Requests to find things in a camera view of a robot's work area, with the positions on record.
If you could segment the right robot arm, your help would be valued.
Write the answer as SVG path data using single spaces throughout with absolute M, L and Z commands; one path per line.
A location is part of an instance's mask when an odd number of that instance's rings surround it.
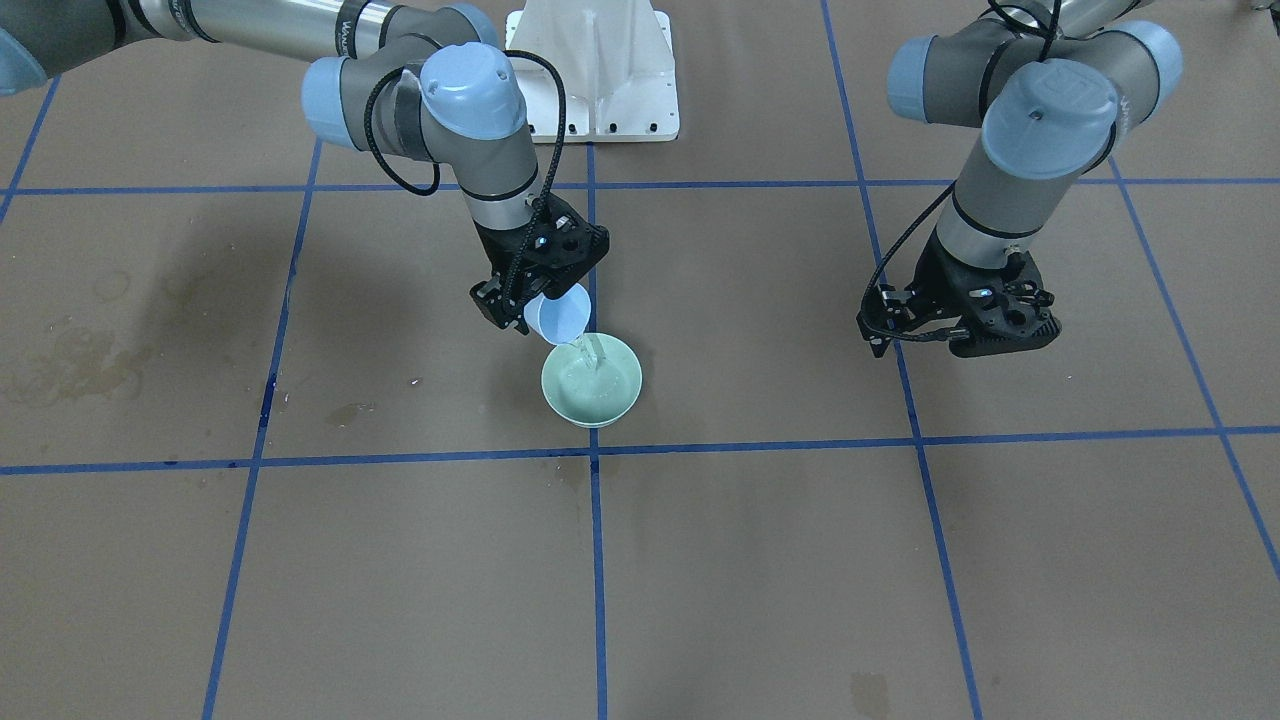
M 300 101 L 326 143 L 449 167 L 492 264 L 468 292 L 494 325 L 576 341 L 591 304 L 581 279 L 605 256 L 604 227 L 552 191 L 559 156 L 540 168 L 516 60 L 564 83 L 543 56 L 504 50 L 477 8 L 424 10 L 384 1 L 5 1 L 3 94 L 51 78 L 146 38 L 202 40 L 308 63 Z

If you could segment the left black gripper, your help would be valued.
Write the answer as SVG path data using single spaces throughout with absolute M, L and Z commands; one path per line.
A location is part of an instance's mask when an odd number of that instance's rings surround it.
M 1055 296 L 1028 252 L 1004 268 L 970 266 L 931 240 L 905 290 L 876 284 L 863 296 L 858 325 L 881 357 L 890 342 L 945 342 L 956 357 L 1043 348 L 1061 336 Z

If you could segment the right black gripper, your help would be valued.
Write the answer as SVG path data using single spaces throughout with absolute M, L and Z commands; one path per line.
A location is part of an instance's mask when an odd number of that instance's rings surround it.
M 493 325 L 529 332 L 525 307 L 538 295 L 562 299 L 608 254 L 611 234 L 557 193 L 497 202 L 470 200 L 475 229 L 490 263 L 490 277 L 470 290 Z

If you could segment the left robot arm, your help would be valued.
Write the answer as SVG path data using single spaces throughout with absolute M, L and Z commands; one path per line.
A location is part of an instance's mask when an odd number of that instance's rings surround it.
M 902 288 L 872 278 L 858 314 L 874 356 L 943 342 L 957 357 L 1043 348 L 1060 337 L 1030 254 L 1075 182 L 1171 97 L 1175 36 L 1137 1 L 992 1 L 954 35 L 910 38 L 886 78 L 891 110 L 979 135 L 928 208 L 934 228 Z

